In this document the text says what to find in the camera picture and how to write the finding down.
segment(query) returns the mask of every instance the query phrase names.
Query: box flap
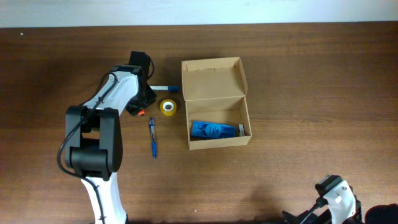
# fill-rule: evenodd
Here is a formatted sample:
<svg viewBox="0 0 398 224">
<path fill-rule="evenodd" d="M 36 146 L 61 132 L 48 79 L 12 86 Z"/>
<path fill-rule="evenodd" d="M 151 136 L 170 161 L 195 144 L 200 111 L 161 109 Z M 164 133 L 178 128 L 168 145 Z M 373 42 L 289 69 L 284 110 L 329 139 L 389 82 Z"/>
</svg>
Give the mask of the box flap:
<svg viewBox="0 0 398 224">
<path fill-rule="evenodd" d="M 239 57 L 182 62 L 185 101 L 245 96 L 248 84 Z"/>
</svg>

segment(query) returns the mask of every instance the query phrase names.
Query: white wall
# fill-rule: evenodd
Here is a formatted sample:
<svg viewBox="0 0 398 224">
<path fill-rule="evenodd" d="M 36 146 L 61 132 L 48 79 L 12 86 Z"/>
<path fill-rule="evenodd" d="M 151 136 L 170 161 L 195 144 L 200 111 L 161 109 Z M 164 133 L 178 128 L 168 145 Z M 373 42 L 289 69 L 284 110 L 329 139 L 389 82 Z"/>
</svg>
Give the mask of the white wall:
<svg viewBox="0 0 398 224">
<path fill-rule="evenodd" d="M 398 0 L 0 0 L 0 27 L 397 20 Z"/>
</svg>

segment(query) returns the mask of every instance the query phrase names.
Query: red object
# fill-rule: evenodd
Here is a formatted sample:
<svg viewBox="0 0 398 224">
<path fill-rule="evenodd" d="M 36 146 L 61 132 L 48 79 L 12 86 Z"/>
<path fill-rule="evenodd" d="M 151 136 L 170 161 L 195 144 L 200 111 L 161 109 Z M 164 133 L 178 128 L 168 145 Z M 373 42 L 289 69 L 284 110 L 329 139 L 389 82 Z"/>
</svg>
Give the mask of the red object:
<svg viewBox="0 0 398 224">
<path fill-rule="evenodd" d="M 139 116 L 145 116 L 145 110 L 141 110 L 140 112 L 138 112 Z"/>
</svg>

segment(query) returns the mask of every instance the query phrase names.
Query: marker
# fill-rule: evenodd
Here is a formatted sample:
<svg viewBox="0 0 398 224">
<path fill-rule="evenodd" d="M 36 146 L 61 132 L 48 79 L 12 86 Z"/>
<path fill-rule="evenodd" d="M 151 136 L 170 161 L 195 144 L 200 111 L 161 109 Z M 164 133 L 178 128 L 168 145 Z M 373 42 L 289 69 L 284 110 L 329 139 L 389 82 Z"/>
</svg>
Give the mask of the marker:
<svg viewBox="0 0 398 224">
<path fill-rule="evenodd" d="M 153 90 L 167 90 L 169 92 L 178 92 L 180 91 L 179 86 L 150 86 Z"/>
<path fill-rule="evenodd" d="M 156 142 L 155 142 L 155 121 L 154 118 L 150 118 L 149 120 L 149 131 L 150 131 L 150 137 L 152 139 L 152 155 L 154 159 L 156 159 Z"/>
</svg>

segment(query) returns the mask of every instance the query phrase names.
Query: tape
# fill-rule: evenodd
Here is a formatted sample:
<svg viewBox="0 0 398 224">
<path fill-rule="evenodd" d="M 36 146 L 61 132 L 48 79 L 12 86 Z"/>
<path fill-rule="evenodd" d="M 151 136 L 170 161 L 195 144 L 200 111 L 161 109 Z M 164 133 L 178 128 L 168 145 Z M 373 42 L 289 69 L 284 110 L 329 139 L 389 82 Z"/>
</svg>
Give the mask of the tape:
<svg viewBox="0 0 398 224">
<path fill-rule="evenodd" d="M 177 111 L 177 105 L 172 100 L 164 100 L 160 104 L 160 110 L 166 116 L 173 116 Z"/>
</svg>

